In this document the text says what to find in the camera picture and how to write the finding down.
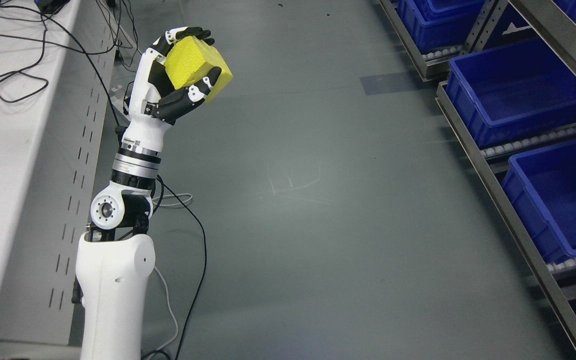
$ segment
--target storage rack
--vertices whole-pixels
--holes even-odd
[[[393,28],[395,28],[395,32],[399,36],[399,39],[401,39],[401,43],[406,48],[408,55],[410,55],[410,59],[412,60],[421,79],[424,82],[429,82],[430,80],[445,76],[446,73],[450,71],[448,61],[452,56],[448,55],[439,59],[430,60],[424,59],[421,51],[419,51],[415,45],[412,36],[410,36],[408,30],[404,26],[402,19],[400,19],[400,16],[397,14],[397,5],[392,4],[390,0],[379,0],[379,2],[381,3],[383,10],[386,12],[386,16],[390,19]]]
[[[389,0],[380,0],[380,2],[421,78],[428,81],[448,73],[450,71],[449,61],[453,55],[441,59],[424,59],[399,18],[396,4],[391,4]],[[512,41],[526,37],[526,32],[530,34],[529,36],[536,33],[576,75],[576,23],[553,0],[486,0],[462,46],[461,55],[503,43],[501,33],[505,29],[500,29],[500,19],[508,14],[507,12],[514,10],[526,20],[530,29],[522,31],[519,36],[515,34],[506,36],[506,38],[510,38]],[[576,352],[576,312],[574,312],[572,305],[576,302],[576,268],[551,272],[552,269],[549,269],[545,264],[519,215],[501,187],[501,180],[508,170],[507,160],[512,152],[505,153],[501,157],[486,157],[486,153],[478,148],[448,97],[446,93],[447,83],[443,81],[439,84],[436,101],[510,230],[510,234],[514,237],[519,253],[525,260],[525,266],[532,273],[532,278],[540,288],[543,298],[549,303],[554,316]]]

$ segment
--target robotic hand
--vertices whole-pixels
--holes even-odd
[[[140,358],[146,285],[155,264],[153,239],[146,232],[163,137],[179,117],[206,100],[222,73],[214,67],[195,84],[174,89],[166,55],[189,36],[215,43],[209,30],[178,27],[141,55],[128,106],[130,125],[114,156],[110,183],[93,199],[92,223],[78,242],[75,269],[85,308],[82,360]],[[132,237],[115,241],[117,228],[132,228]]]

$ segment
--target black cable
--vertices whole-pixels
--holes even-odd
[[[4,9],[23,9],[23,10],[28,10],[30,12],[33,12],[35,14],[39,14],[40,16],[42,15],[41,12],[35,10],[35,9],[30,9],[29,7],[23,7],[23,6],[16,6],[16,5],[7,5],[7,6],[0,6],[0,8],[4,8]],[[57,25],[58,27],[60,27],[66,34],[68,34],[68,36],[78,45],[78,47],[81,48],[81,50],[86,51],[86,49],[83,47],[82,43],[80,43],[80,41],[68,30],[66,29],[66,27],[64,27],[63,25],[61,25],[61,23],[59,23],[58,21],[56,21],[54,18],[48,18],[48,20],[52,21],[53,23],[55,23],[55,25]],[[110,111],[112,111],[112,116],[114,117],[114,121],[115,123],[119,126],[119,117],[117,117],[117,112],[115,111],[115,107],[112,105],[112,100],[110,99],[110,92],[108,91],[108,88],[106,88],[106,84],[104,84],[104,80],[101,77],[101,74],[99,73],[99,70],[97,69],[97,67],[95,66],[94,62],[92,61],[90,55],[85,54],[86,59],[88,60],[88,62],[90,63],[90,66],[92,66],[94,73],[96,74],[96,77],[99,79],[99,82],[101,83],[101,86],[103,88],[103,91],[105,92],[106,98],[108,99],[108,102],[110,103]]]
[[[190,303],[190,309],[188,309],[188,313],[185,316],[185,321],[183,322],[183,328],[181,330],[181,337],[179,338],[179,345],[176,347],[176,355],[174,356],[174,360],[178,360],[179,359],[179,353],[181,352],[181,346],[184,342],[184,336],[186,335],[186,328],[188,327],[188,321],[190,320],[190,315],[193,312],[193,309],[195,308],[195,303],[197,302],[197,297],[199,296],[199,291],[202,288],[202,285],[204,284],[204,279],[206,278],[206,267],[208,265],[208,247],[206,246],[206,230],[204,229],[204,224],[202,224],[201,221],[199,221],[199,218],[197,218],[197,215],[195,215],[194,212],[192,212],[192,210],[190,210],[189,207],[187,207],[187,205],[179,198],[179,196],[177,196],[177,194],[172,191],[172,189],[166,185],[165,182],[163,182],[162,177],[158,177],[160,178],[161,181],[161,185],[167,190],[169,191],[174,198],[176,198],[176,200],[178,200],[179,203],[181,203],[181,205],[183,205],[183,207],[188,210],[188,212],[190,213],[190,215],[192,215],[192,217],[195,219],[195,221],[197,221],[197,224],[199,224],[199,227],[201,228],[201,235],[203,237],[203,271],[201,272],[201,280],[199,280],[199,284],[197,285],[197,290],[194,292],[194,297],[192,298],[192,303]]]
[[[161,176],[157,175],[157,181],[159,182],[159,187],[161,190],[159,191],[159,199],[157,200],[157,205],[155,205],[155,208],[152,210],[153,215],[157,212],[157,209],[160,208],[162,200],[164,199],[164,180]]]
[[[78,47],[81,48],[81,51],[78,51],[78,50],[76,50],[75,48],[71,48],[71,47],[68,47],[68,46],[61,45],[61,44],[52,43],[52,41],[46,41],[46,34],[45,34],[45,33],[44,33],[44,36],[43,36],[43,38],[42,38],[41,40],[39,40],[39,39],[32,39],[32,38],[23,38],[22,36],[4,35],[4,34],[0,34],[0,36],[3,36],[3,37],[11,37],[11,38],[15,38],[15,39],[23,39],[23,40],[39,41],[39,42],[41,42],[41,44],[42,44],[42,45],[41,45],[42,52],[41,52],[41,57],[39,58],[39,62],[41,62],[41,59],[43,59],[43,57],[44,57],[46,44],[54,44],[54,45],[57,45],[57,46],[61,46],[62,48],[67,48],[67,49],[69,49],[69,50],[77,51],[78,53],[81,53],[81,54],[85,55],[86,58],[87,58],[87,60],[88,60],[88,62],[89,62],[90,65],[92,66],[96,77],[98,77],[98,79],[99,79],[99,81],[100,81],[100,83],[101,83],[101,85],[102,85],[103,91],[105,92],[106,98],[107,98],[107,100],[108,100],[109,103],[110,103],[110,110],[112,111],[112,116],[114,117],[114,121],[115,121],[115,123],[117,123],[117,125],[119,125],[119,118],[118,118],[118,116],[117,116],[117,113],[116,113],[116,111],[115,111],[114,106],[112,105],[112,100],[111,100],[111,97],[110,97],[110,92],[108,91],[108,88],[106,87],[106,84],[104,84],[103,78],[101,77],[101,75],[100,75],[100,73],[99,73],[99,70],[97,69],[97,67],[95,66],[94,62],[92,61],[92,59],[91,59],[91,57],[90,57],[90,55],[91,55],[91,54],[94,54],[94,53],[89,53],[89,52],[87,52],[86,49],[83,47],[82,43],[80,43],[80,41],[79,41],[68,29],[66,29],[63,25],[61,25],[61,23],[59,23],[59,22],[56,21],[54,18],[52,18],[52,16],[46,16],[45,14],[42,14],[41,12],[39,12],[39,11],[37,11],[37,10],[35,10],[35,9],[31,9],[31,8],[29,8],[29,7],[16,6],[16,5],[5,5],[5,4],[9,3],[10,1],[11,1],[11,0],[8,0],[8,1],[3,2],[2,4],[0,4],[0,8],[2,8],[2,9],[22,9],[22,10],[27,10],[27,11],[33,12],[33,13],[35,13],[35,14],[39,14],[39,16],[41,16],[41,21],[44,23],[45,31],[48,30],[47,27],[46,27],[46,24],[45,24],[45,20],[47,19],[47,20],[55,23],[55,25],[57,25],[57,26],[60,27],[64,32],[66,32],[66,34],[68,34],[68,36],[69,36],[71,39],[73,39],[73,41],[78,45]],[[109,20],[106,19],[105,16],[104,16],[104,19],[106,20],[106,23],[108,23],[108,25],[110,25]],[[117,36],[119,36],[119,26],[117,26],[117,34],[118,34]],[[113,39],[113,46],[112,46],[112,47],[110,47],[110,48],[109,48],[108,50],[106,50],[106,51],[99,52],[98,54],[103,54],[103,53],[108,53],[108,52],[110,52],[110,51],[112,50],[112,48],[114,48],[114,47],[116,46],[116,41],[117,41],[117,37],[115,37],[115,39]],[[29,98],[29,96],[35,95],[35,94],[39,93],[40,91],[43,91],[43,89],[45,89],[45,88],[48,86],[48,80],[46,80],[46,79],[44,79],[44,78],[41,78],[41,77],[35,77],[35,76],[29,75],[29,74],[23,72],[24,70],[28,70],[28,69],[32,68],[33,66],[37,66],[37,65],[39,64],[39,62],[34,63],[34,64],[31,65],[30,67],[26,66],[25,68],[22,68],[22,69],[20,69],[20,70],[8,71],[7,73],[2,73],[2,74],[0,74],[0,78],[5,77],[4,79],[0,80],[0,83],[1,83],[2,81],[4,81],[4,80],[10,78],[10,77],[13,76],[13,75],[16,75],[16,74],[18,74],[18,73],[21,73],[21,74],[23,74],[23,75],[25,75],[25,76],[29,76],[29,77],[31,77],[31,78],[35,78],[35,79],[38,79],[38,80],[44,80],[45,84],[44,84],[40,89],[38,89],[38,90],[36,90],[36,91],[28,94],[28,95],[25,95],[25,96],[23,96],[22,98],[18,98],[18,99],[16,99],[16,100],[6,100],[6,99],[4,99],[1,95],[0,95],[0,99],[3,100],[3,101],[5,101],[5,102],[7,102],[7,103],[11,103],[11,102],[21,101],[21,100],[23,100],[23,99]]]
[[[167,360],[170,360],[170,355],[164,350],[153,350],[149,353],[146,353],[144,356],[141,357],[141,360],[147,359],[149,356],[155,355],[155,354],[161,354],[161,355],[165,356],[167,358]]]
[[[30,96],[38,94],[41,91],[43,91],[43,89],[46,89],[48,87],[48,84],[50,83],[50,82],[48,82],[48,79],[46,79],[44,77],[34,76],[34,75],[30,75],[29,73],[24,72],[26,70],[34,68],[39,63],[41,63],[41,61],[44,59],[44,56],[46,55],[46,34],[48,33],[48,27],[46,26],[45,18],[46,17],[43,16],[43,14],[42,14],[40,21],[41,21],[41,24],[43,25],[43,34],[41,35],[41,53],[39,54],[39,58],[35,62],[33,62],[32,64],[24,66],[23,68],[19,68],[18,70],[12,70],[12,71],[7,71],[5,73],[0,73],[0,84],[2,84],[3,82],[6,82],[6,80],[12,78],[15,75],[24,75],[24,76],[27,76],[28,78],[32,78],[35,80],[41,80],[43,82],[43,85],[41,87],[39,87],[38,89],[36,89],[35,91],[32,91],[32,92],[30,92],[24,96],[20,96],[18,98],[14,98],[12,100],[4,98],[4,96],[2,96],[2,94],[0,94],[0,100],[2,100],[5,103],[14,104],[14,103],[18,103],[19,101],[22,101],[24,99],[30,98]]]

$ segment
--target black wire bundle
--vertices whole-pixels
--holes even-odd
[[[31,9],[29,7],[23,7],[23,6],[16,6],[16,5],[7,5],[8,3],[10,3],[12,0],[7,0],[6,2],[2,2],[0,4],[0,8],[1,9],[21,9],[24,11],[28,11],[28,12],[32,12],[35,14],[38,14],[40,16],[39,20],[31,20],[31,19],[25,19],[25,18],[14,18],[14,17],[10,17],[10,16],[2,16],[0,15],[0,19],[7,19],[7,20],[13,20],[13,21],[25,21],[25,22],[29,22],[29,23],[39,23],[41,22],[43,24],[44,30],[43,30],[43,36],[41,39],[36,39],[36,38],[28,38],[28,37],[24,37],[24,36],[16,36],[16,35],[8,35],[8,34],[0,34],[0,37],[5,37],[5,38],[11,38],[11,39],[19,39],[19,40],[24,40],[24,41],[34,41],[34,42],[38,42],[41,43],[41,54],[39,55],[39,59],[37,59],[34,63],[28,65],[28,66],[24,66],[23,68],[20,68],[18,70],[12,70],[12,71],[7,71],[5,73],[1,73],[0,74],[0,84],[2,84],[2,82],[5,82],[6,80],[10,79],[11,77],[13,77],[14,75],[23,75],[23,76],[27,76],[28,78],[32,78],[35,80],[41,80],[43,82],[43,85],[39,88],[36,89],[35,91],[28,93],[26,95],[20,96],[19,98],[14,98],[14,99],[7,99],[4,98],[1,94],[0,94],[0,99],[6,103],[16,103],[22,100],[25,100],[27,98],[29,98],[30,96],[34,96],[36,94],[38,94],[39,92],[43,91],[44,89],[46,89],[48,87],[48,85],[50,84],[50,82],[43,78],[43,77],[39,77],[39,76],[34,76],[34,75],[29,75],[28,73],[26,73],[25,71],[34,68],[35,66],[38,66],[39,63],[41,63],[41,61],[44,59],[44,55],[46,54],[46,45],[50,44],[50,45],[54,45],[54,46],[59,46],[60,48],[65,48],[67,50],[71,50],[71,51],[75,51],[77,53],[83,54],[85,55],[85,57],[87,58],[87,61],[89,62],[90,66],[92,66],[94,73],[96,75],[96,77],[99,79],[99,82],[101,83],[102,87],[103,87],[103,91],[106,95],[106,98],[109,102],[111,102],[111,97],[110,97],[110,92],[108,91],[108,88],[106,87],[106,84],[104,84],[103,78],[101,77],[99,70],[97,69],[97,67],[95,66],[94,62],[91,59],[92,55],[102,55],[102,54],[106,54],[111,52],[112,50],[114,50],[115,48],[119,48],[122,47],[121,45],[121,41],[119,40],[119,31],[120,31],[120,27],[119,24],[121,24],[121,16],[122,16],[122,5],[124,4],[124,6],[126,5],[126,3],[128,3],[128,17],[130,18],[131,22],[132,22],[132,30],[133,30],[133,34],[137,33],[137,30],[135,30],[135,17],[132,14],[132,5],[130,3],[130,0],[121,0],[119,2],[119,7],[118,7],[118,11],[119,11],[119,16],[117,19],[117,30],[116,33],[114,34],[114,39],[112,41],[112,46],[110,46],[109,48],[107,48],[106,50],[103,51],[99,51],[99,52],[88,52],[86,51],[86,49],[83,47],[82,43],[80,43],[80,41],[68,30],[66,29],[61,23],[59,23],[58,21],[56,21],[53,16],[55,14],[57,14],[57,12],[59,12],[60,9],[58,9],[55,14],[51,15],[51,16],[47,16],[46,14],[41,13],[40,11],[36,10],[36,9]],[[95,0],[95,4],[99,7],[100,11],[103,14],[103,7],[99,4],[99,0]],[[106,18],[106,16],[104,15],[103,18],[106,22],[106,24],[108,25],[108,27],[110,29],[112,29],[112,23],[110,20],[110,10],[107,12],[108,13],[108,18]],[[74,41],[74,43],[76,43],[78,45],[79,48],[73,48],[73,47],[69,47],[67,45],[63,45],[61,43],[55,43],[53,41],[48,41],[46,40],[46,33],[48,32],[48,26],[46,25],[46,21],[50,21],[51,23],[54,23],[55,25],[57,25],[57,27],[59,27],[61,30],[63,30],[64,32],[66,32],[66,34]],[[135,56],[135,54],[137,54],[137,49],[135,48],[135,52],[133,54],[133,58]],[[114,118],[114,121],[117,125],[119,125],[119,118],[117,116],[117,113],[115,111],[114,106],[110,105],[110,110],[112,111],[112,116]]]

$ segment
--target sponge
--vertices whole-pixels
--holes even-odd
[[[206,102],[212,100],[233,79],[233,73],[219,51],[195,36],[186,36],[174,44],[164,64],[176,90],[198,82],[215,66],[221,68],[221,75]]]

